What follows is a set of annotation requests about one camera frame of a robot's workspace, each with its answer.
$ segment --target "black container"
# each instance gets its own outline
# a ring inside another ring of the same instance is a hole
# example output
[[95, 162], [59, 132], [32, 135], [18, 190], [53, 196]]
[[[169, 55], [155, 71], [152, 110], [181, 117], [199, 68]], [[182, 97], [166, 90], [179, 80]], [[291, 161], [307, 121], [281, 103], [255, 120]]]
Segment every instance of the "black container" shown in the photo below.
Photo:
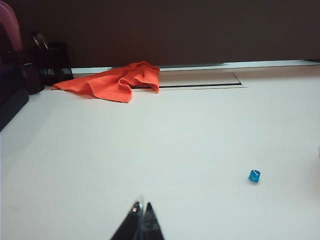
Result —
[[0, 131], [28, 102], [22, 69], [0, 62]]
[[45, 85], [52, 86], [74, 78], [67, 53], [67, 44], [50, 43], [48, 49], [35, 48], [33, 56]]
[[9, 51], [1, 55], [6, 64], [20, 66], [24, 79], [24, 85], [29, 95], [41, 92], [45, 85], [42, 82], [39, 70], [34, 64], [30, 54], [24, 51]]

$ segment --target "black object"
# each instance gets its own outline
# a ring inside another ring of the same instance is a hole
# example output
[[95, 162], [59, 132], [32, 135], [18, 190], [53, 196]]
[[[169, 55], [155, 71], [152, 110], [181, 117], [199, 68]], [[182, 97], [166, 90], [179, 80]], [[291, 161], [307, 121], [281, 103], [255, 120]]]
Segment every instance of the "black object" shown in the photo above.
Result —
[[139, 234], [140, 222], [143, 215], [142, 203], [137, 201], [128, 215], [115, 232], [111, 240], [135, 240]]
[[34, 48], [33, 56], [45, 85], [52, 86], [74, 78], [67, 53], [67, 44], [50, 43], [48, 49]]
[[164, 240], [156, 214], [148, 202], [143, 216], [141, 230], [142, 240]]
[[30, 54], [23, 51], [9, 51], [3, 53], [1, 57], [6, 64], [20, 66], [29, 95], [39, 93], [45, 88], [39, 70], [35, 66]]
[[28, 100], [21, 68], [14, 64], [0, 65], [0, 131]]
[[39, 70], [35, 66], [29, 54], [22, 54], [19, 57], [20, 66], [23, 70], [25, 86], [30, 95], [41, 92], [45, 89]]
[[148, 202], [136, 201], [111, 240], [164, 240], [156, 214]]

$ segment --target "black mesh pen holder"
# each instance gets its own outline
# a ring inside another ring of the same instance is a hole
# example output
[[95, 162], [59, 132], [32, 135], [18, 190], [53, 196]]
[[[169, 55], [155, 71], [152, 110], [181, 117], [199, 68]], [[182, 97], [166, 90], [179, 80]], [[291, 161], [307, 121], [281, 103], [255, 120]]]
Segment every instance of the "black mesh pen holder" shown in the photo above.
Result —
[[74, 78], [67, 53], [67, 44], [50, 43], [48, 49], [37, 48], [34, 50], [34, 58], [45, 85], [52, 86]]

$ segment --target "dark wall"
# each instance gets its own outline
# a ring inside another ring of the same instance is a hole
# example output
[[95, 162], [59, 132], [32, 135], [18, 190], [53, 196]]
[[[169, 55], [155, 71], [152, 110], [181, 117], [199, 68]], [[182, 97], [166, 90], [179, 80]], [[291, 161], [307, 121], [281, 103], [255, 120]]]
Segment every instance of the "dark wall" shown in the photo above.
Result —
[[319, 0], [7, 0], [73, 67], [320, 59]]

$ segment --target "blue die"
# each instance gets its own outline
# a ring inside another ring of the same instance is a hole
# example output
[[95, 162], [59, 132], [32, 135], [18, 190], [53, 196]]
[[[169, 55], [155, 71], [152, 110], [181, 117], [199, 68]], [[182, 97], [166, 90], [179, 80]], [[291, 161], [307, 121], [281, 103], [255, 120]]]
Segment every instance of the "blue die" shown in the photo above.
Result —
[[251, 170], [249, 175], [249, 181], [257, 183], [259, 182], [260, 172], [258, 170]]

